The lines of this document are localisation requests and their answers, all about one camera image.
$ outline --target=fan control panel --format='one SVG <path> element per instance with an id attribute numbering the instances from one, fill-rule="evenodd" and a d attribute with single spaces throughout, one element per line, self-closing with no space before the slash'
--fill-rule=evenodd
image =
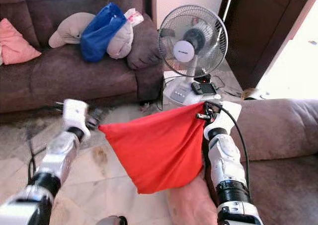
<path id="1" fill-rule="evenodd" d="M 183 103 L 189 93 L 191 93 L 191 88 L 180 86 L 171 93 L 170 97 L 177 102 Z"/>

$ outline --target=brown sofa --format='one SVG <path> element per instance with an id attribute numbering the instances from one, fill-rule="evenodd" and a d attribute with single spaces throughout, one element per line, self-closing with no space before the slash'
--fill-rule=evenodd
<path id="1" fill-rule="evenodd" d="M 318 100 L 241 101 L 254 204 L 265 225 L 318 224 Z M 231 136 L 243 148 L 235 129 Z M 210 173 L 206 173 L 210 191 Z"/>
<path id="2" fill-rule="evenodd" d="M 132 51 L 126 59 L 105 56 L 98 63 L 88 63 L 79 45 L 49 48 L 48 40 L 63 19 L 80 11 L 97 14 L 111 1 L 123 12 L 136 8 L 145 18 L 134 28 Z M 64 98 L 115 104 L 158 97 L 162 68 L 157 31 L 145 14 L 143 0 L 0 0 L 3 18 L 42 55 L 0 67 L 0 113 L 52 105 Z"/>

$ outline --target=sofa backrest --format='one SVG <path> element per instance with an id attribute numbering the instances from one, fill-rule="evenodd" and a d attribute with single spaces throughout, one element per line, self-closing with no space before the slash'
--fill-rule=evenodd
<path id="1" fill-rule="evenodd" d="M 0 0 L 0 17 L 8 18 L 32 45 L 47 47 L 50 36 L 66 17 L 77 12 L 97 14 L 111 1 L 123 12 L 130 8 L 143 12 L 143 0 Z M 6 4 L 9 10 L 3 11 Z"/>

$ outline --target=fan grille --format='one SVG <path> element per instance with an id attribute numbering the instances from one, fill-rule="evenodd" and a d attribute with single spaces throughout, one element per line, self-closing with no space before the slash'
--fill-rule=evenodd
<path id="1" fill-rule="evenodd" d="M 187 63 L 179 62 L 173 47 L 184 39 L 189 30 L 192 37 L 202 44 L 195 57 Z M 224 24 L 213 12 L 196 5 L 185 5 L 173 10 L 163 21 L 159 30 L 159 51 L 166 64 L 180 75 L 199 77 L 209 74 L 223 61 L 228 37 Z"/>

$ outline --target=wooden door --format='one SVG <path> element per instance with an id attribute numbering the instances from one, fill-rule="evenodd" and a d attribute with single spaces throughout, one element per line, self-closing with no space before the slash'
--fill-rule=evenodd
<path id="1" fill-rule="evenodd" d="M 223 0 L 223 16 L 227 0 Z M 256 87 L 307 0 L 232 0 L 226 59 L 243 89 Z"/>

